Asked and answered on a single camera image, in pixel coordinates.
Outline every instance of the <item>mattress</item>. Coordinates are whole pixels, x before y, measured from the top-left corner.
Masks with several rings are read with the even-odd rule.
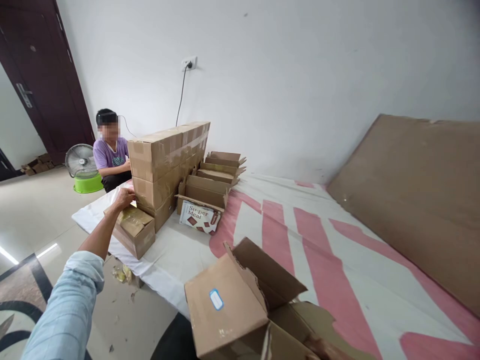
[[[121,187],[131,187],[131,181]],[[91,233],[119,188],[77,211]],[[244,237],[263,248],[327,309],[335,330],[377,359],[479,359],[480,320],[318,184],[244,174],[215,235],[174,213],[137,260],[112,237],[109,252],[186,317],[184,284]]]

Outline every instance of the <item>white wall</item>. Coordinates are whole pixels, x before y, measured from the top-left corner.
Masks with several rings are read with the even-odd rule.
[[[103,107],[137,136],[175,126],[197,55],[179,124],[211,121],[250,171],[324,183],[379,113],[480,118],[474,0],[57,2],[94,126]]]
[[[0,65],[0,149],[11,165],[22,165],[47,152],[34,125]]]

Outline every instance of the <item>label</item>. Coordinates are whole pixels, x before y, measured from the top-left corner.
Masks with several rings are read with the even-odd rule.
[[[219,291],[217,289],[213,289],[212,291],[210,291],[210,300],[215,310],[219,311],[221,308],[224,307],[224,301],[220,297]]]
[[[180,224],[185,224],[203,233],[214,235],[219,221],[220,213],[218,211],[183,200]]]

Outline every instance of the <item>purple t-shirt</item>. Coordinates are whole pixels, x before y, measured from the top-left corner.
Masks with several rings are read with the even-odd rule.
[[[116,141],[116,152],[104,140],[96,140],[93,144],[93,158],[97,169],[114,168],[123,165],[129,155],[127,140],[119,137]]]

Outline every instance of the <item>person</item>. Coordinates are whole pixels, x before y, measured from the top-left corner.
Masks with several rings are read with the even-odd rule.
[[[97,294],[104,288],[104,261],[120,212],[135,199],[132,189],[120,189],[109,210],[68,259],[51,292],[45,313],[36,323],[22,359],[85,358]]]
[[[121,136],[117,113],[104,108],[96,113],[101,138],[93,144],[93,158],[107,193],[132,178],[127,140]]]

